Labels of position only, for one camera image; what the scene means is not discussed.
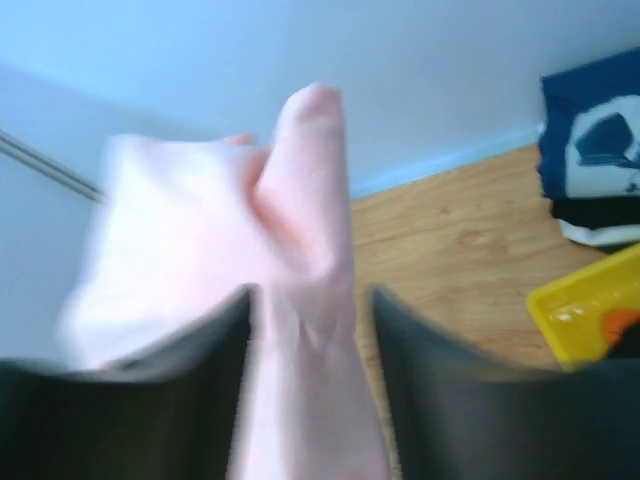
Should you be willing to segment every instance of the white wall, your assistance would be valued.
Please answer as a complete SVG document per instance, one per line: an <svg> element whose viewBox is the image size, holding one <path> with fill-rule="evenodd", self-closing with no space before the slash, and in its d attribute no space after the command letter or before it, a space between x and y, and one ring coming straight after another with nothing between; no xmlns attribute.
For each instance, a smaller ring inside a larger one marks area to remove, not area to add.
<svg viewBox="0 0 640 480"><path fill-rule="evenodd" d="M216 136L3 65L0 130L97 183L107 136L127 132L183 140Z"/></svg>
<svg viewBox="0 0 640 480"><path fill-rule="evenodd" d="M339 85L355 193L532 140L541 74L640 43L638 0L32 0L2 15L0 63L203 131L268 136L293 90Z"/></svg>
<svg viewBox="0 0 640 480"><path fill-rule="evenodd" d="M0 153L0 357L61 360L56 315L91 202Z"/></svg>

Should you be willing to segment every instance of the yellow plastic container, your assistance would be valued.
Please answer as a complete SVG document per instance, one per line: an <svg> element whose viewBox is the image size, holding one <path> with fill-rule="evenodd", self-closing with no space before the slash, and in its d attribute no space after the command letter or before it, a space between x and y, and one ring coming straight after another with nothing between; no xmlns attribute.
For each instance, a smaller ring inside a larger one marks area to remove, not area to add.
<svg viewBox="0 0 640 480"><path fill-rule="evenodd" d="M640 244L610 255L529 295L527 308L565 370L602 358L602 316L640 309Z"/></svg>

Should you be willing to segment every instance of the pink fabric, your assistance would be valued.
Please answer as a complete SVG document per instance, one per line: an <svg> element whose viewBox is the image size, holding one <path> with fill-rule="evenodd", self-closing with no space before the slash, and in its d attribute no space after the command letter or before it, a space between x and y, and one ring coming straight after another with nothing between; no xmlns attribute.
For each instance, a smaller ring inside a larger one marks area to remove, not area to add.
<svg viewBox="0 0 640 480"><path fill-rule="evenodd" d="M107 197L61 316L76 366L144 352L259 286L229 478L389 478L354 342L353 257L339 93L282 110L271 152L250 139L115 139Z"/></svg>

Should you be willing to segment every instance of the floor board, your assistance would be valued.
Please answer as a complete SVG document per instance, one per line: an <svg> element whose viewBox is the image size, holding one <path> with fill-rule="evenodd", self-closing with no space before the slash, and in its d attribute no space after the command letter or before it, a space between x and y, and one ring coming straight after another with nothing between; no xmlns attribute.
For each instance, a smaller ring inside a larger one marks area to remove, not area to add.
<svg viewBox="0 0 640 480"><path fill-rule="evenodd" d="M483 348L554 365L526 297L603 254L561 237L540 195L538 162L537 148L526 147L353 202L357 340L388 439L376 341L365 321L370 284L386 285Z"/></svg>

